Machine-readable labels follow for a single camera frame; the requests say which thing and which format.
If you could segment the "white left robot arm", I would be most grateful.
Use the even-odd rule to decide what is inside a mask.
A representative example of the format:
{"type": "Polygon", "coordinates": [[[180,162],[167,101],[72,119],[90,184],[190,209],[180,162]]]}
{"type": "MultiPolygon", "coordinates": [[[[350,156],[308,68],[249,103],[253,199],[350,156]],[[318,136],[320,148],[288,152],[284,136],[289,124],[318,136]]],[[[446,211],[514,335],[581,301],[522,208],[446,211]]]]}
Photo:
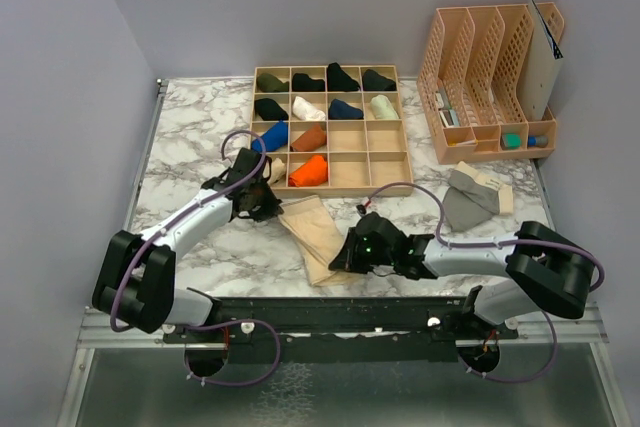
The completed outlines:
{"type": "Polygon", "coordinates": [[[256,222],[282,212],[268,180],[272,159],[242,148],[233,164],[205,181],[186,205],[141,233],[121,230],[110,239],[92,295],[92,306],[109,316],[115,332],[153,333],[163,325],[185,326],[206,342],[220,332],[216,301],[176,286],[178,262],[216,229],[236,218],[256,222]]]}

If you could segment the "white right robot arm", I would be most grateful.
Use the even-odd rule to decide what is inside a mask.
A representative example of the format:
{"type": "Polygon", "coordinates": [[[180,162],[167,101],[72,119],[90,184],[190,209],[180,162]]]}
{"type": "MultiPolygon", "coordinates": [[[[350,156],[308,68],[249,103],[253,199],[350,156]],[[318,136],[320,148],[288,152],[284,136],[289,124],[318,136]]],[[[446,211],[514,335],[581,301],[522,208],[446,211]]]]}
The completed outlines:
{"type": "Polygon", "coordinates": [[[582,317],[597,269],[594,257],[548,227],[526,221],[506,236],[467,242],[407,235],[374,212],[349,228],[332,271],[368,274],[387,266],[410,280],[483,275],[499,283],[474,288],[459,314],[461,330],[481,338],[505,320],[541,311],[582,317]]]}

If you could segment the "beige boxer underwear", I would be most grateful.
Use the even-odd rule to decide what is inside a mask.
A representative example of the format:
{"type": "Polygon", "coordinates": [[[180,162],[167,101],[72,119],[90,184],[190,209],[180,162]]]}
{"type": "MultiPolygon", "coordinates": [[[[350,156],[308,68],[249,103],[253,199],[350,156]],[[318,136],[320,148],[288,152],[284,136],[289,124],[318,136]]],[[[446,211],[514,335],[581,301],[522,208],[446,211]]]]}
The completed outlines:
{"type": "Polygon", "coordinates": [[[281,208],[279,222],[294,237],[312,287],[346,285],[357,280],[355,274],[329,269],[345,237],[317,195],[284,203],[281,208]]]}

